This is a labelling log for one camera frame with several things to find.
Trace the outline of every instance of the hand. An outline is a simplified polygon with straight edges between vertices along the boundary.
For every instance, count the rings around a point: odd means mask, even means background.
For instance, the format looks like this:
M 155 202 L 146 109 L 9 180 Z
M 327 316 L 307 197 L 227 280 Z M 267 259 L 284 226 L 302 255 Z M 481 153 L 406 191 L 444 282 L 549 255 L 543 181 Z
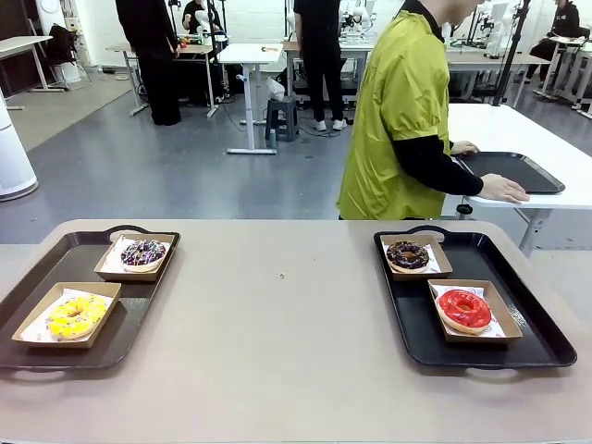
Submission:
M 452 145 L 451 154 L 452 155 L 461 155 L 461 154 L 477 154 L 479 153 L 479 148 L 473 143 L 468 141 L 461 141 L 455 142 Z
M 483 180 L 483 190 L 479 197 L 491 199 L 492 201 L 504 201 L 511 204 L 520 204 L 530 201 L 524 188 L 516 182 L 512 182 L 497 174 L 487 174 L 481 178 Z

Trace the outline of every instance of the person in green shirt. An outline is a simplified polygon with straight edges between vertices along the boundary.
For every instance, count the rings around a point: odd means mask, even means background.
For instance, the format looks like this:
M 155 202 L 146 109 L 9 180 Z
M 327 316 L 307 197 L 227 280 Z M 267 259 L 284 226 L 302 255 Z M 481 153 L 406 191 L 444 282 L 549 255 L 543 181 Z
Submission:
M 360 91 L 337 202 L 342 218 L 439 217 L 446 193 L 528 200 L 517 183 L 493 174 L 476 177 L 451 159 L 478 150 L 450 142 L 450 73 L 441 27 L 462 23 L 483 2 L 407 0 L 380 35 Z

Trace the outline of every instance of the red icing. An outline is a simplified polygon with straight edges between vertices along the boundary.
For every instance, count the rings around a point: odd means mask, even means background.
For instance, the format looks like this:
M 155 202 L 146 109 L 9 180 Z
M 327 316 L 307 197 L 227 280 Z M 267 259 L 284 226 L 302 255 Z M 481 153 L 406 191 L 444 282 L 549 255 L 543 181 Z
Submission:
M 462 326 L 482 328 L 491 322 L 491 310 L 487 303 L 468 291 L 447 291 L 438 303 L 447 317 Z

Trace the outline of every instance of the epoxy floor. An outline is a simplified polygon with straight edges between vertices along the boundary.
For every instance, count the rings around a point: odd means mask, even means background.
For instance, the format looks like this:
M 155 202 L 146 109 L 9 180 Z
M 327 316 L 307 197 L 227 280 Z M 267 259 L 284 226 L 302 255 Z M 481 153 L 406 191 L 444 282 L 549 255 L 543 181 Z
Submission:
M 351 128 L 332 138 L 301 132 L 280 142 L 277 156 L 232 156 L 227 148 L 246 146 L 229 120 L 243 117 L 242 96 L 209 120 L 202 108 L 183 108 L 183 122 L 171 128 L 155 127 L 149 110 L 129 117 L 132 107 L 128 93 L 29 153 L 40 189 L 0 204 L 0 243 L 35 243 L 76 218 L 337 218 Z M 518 109 L 592 154 L 592 122 L 568 107 L 525 92 Z M 300 118 L 310 122 L 308 113 Z M 525 230 L 510 210 L 475 216 L 516 241 Z M 540 245 L 590 248 L 590 226 L 592 212 L 555 212 Z

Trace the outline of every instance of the yellow icing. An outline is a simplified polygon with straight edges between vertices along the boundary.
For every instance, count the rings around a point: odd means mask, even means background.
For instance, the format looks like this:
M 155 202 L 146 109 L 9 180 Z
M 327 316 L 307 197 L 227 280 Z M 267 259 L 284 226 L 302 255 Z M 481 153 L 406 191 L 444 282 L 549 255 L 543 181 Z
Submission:
M 96 296 L 80 296 L 59 305 L 48 318 L 49 331 L 58 339 L 75 339 L 89 334 L 103 319 L 107 307 Z

